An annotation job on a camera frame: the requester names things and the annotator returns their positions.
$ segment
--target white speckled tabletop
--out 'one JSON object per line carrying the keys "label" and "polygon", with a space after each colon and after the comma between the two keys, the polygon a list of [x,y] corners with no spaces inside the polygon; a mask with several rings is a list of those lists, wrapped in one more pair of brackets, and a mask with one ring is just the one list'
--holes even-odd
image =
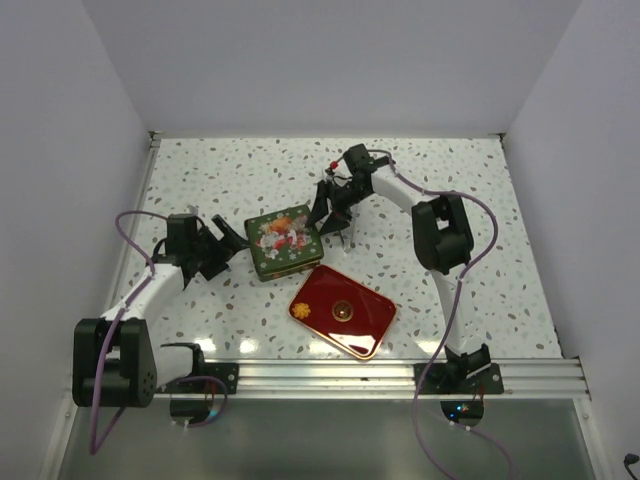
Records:
{"label": "white speckled tabletop", "polygon": [[[243,236],[244,220],[315,198],[321,172],[357,143],[391,150],[398,167],[432,190],[472,193],[494,210],[497,247],[473,271],[478,334],[494,358],[560,358],[554,325],[540,285],[520,209],[498,139],[163,139],[143,208],[161,214],[197,206],[212,226],[222,215]],[[466,202],[477,254],[490,223]],[[165,234],[163,222],[142,218],[136,240],[150,251]],[[377,359],[424,359],[441,339],[444,318],[435,284],[413,253],[411,219],[390,201],[362,202],[355,248],[325,237],[323,263],[389,297],[398,306]],[[134,255],[120,295],[142,270]],[[210,282],[197,277],[171,300],[153,326],[152,342],[196,341],[223,359],[351,358],[291,319],[287,307],[308,272],[262,283],[250,252]]]}

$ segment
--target speckled surface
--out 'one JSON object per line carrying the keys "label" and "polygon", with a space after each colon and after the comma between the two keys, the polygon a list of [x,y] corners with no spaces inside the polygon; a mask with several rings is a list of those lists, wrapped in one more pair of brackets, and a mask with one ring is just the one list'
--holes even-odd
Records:
{"label": "speckled surface", "polygon": [[[364,142],[394,153],[399,169],[433,190],[477,195],[496,213],[497,248],[474,269],[478,334],[494,358],[561,357],[540,279],[497,139],[175,139],[162,140],[144,204],[161,214],[197,206],[222,215],[244,234],[246,218],[311,202],[323,168],[343,149]],[[490,223],[467,204],[478,253]],[[147,250],[164,236],[161,221],[142,218],[137,241]],[[398,306],[377,359],[425,358],[444,327],[435,284],[413,253],[409,215],[385,198],[365,200],[353,248],[324,238],[323,263],[360,280]],[[134,257],[121,295],[143,266]],[[153,326],[154,343],[197,341],[210,357],[256,359],[350,358],[288,316],[287,306],[308,272],[261,283],[249,251],[211,280],[198,277],[168,303]]]}

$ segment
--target gray wall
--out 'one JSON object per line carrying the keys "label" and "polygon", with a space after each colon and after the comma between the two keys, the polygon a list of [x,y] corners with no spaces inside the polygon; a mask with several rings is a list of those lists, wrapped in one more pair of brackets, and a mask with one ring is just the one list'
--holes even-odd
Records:
{"label": "gray wall", "polygon": [[148,136],[79,1],[0,2],[0,65],[0,477],[31,479]]}
{"label": "gray wall", "polygon": [[507,135],[561,343],[618,477],[640,453],[640,3],[584,0]]}
{"label": "gray wall", "polygon": [[505,132],[580,0],[85,0],[149,129]]}

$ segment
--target red plate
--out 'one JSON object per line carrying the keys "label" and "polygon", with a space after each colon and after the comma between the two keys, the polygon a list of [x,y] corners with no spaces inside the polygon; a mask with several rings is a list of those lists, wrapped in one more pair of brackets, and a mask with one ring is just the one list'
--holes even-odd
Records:
{"label": "red plate", "polygon": [[325,265],[316,267],[289,314],[361,360],[376,353],[396,315],[395,304]]}

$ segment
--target green box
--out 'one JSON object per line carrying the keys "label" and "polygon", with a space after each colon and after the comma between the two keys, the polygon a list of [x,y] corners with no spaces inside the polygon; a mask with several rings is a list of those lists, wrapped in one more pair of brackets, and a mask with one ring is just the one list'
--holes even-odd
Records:
{"label": "green box", "polygon": [[306,205],[287,208],[245,220],[251,255],[261,281],[273,280],[315,267],[324,256],[315,227],[304,226]]}

